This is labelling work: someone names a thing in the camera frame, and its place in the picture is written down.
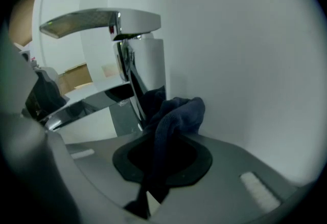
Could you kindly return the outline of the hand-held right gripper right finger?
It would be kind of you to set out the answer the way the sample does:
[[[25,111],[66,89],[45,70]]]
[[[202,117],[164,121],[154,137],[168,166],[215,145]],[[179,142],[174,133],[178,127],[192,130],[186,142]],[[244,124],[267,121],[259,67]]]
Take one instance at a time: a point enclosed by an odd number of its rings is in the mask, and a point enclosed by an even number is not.
[[[302,200],[284,177],[239,146],[201,135],[187,138],[205,146],[213,156],[206,175],[195,185],[171,189],[151,217],[155,224],[274,224]],[[267,216],[247,191],[240,175],[253,172],[282,202]]]

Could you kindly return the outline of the chrome faucet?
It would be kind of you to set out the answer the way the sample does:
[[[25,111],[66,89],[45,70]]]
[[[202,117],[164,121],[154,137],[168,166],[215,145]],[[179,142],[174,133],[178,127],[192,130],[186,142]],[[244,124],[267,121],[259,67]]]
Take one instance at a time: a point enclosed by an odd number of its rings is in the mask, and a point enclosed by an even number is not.
[[[57,131],[79,119],[134,98],[136,121],[147,119],[143,96],[166,84],[164,43],[153,37],[160,29],[160,16],[134,9],[95,8],[75,11],[42,24],[42,33],[59,39],[75,32],[107,27],[113,41],[121,84],[103,86],[97,93],[50,113],[40,120],[48,130]]]

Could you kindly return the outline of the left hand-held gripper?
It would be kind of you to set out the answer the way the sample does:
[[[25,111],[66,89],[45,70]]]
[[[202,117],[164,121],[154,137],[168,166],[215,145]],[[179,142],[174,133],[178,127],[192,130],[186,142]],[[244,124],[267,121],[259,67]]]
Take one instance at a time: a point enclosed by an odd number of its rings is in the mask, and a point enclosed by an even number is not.
[[[25,102],[24,116],[41,121],[64,107],[69,101],[69,97],[60,93],[59,86],[49,76],[47,70],[38,67],[32,42],[25,46],[16,42],[14,45],[38,77]]]

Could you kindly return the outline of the pink translucent cup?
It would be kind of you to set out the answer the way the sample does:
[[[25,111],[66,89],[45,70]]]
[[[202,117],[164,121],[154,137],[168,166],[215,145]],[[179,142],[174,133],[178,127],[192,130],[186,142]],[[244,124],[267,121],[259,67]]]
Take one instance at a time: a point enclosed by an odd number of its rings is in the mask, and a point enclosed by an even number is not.
[[[111,77],[119,74],[119,69],[116,63],[109,63],[103,65],[102,71],[105,77]]]

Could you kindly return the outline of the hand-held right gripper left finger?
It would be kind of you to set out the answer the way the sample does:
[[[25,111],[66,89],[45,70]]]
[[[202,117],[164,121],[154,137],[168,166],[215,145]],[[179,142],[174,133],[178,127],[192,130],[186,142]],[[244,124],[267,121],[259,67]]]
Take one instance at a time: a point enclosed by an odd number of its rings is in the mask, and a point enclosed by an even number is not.
[[[98,141],[66,143],[66,147],[87,179],[107,198],[123,208],[137,199],[141,185],[125,180],[116,170],[112,157],[121,146],[142,136],[142,132],[132,133]]]

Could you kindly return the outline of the dark blue cloth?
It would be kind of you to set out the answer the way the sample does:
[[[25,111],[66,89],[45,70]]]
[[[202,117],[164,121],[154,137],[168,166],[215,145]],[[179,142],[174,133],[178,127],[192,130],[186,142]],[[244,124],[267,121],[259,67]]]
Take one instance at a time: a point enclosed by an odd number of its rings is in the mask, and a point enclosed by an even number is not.
[[[197,133],[203,122],[205,104],[199,97],[166,99],[162,86],[146,92],[139,100],[146,115],[145,132],[154,132],[152,169],[140,188],[137,200],[146,200],[148,188],[164,176],[168,148],[176,131]]]

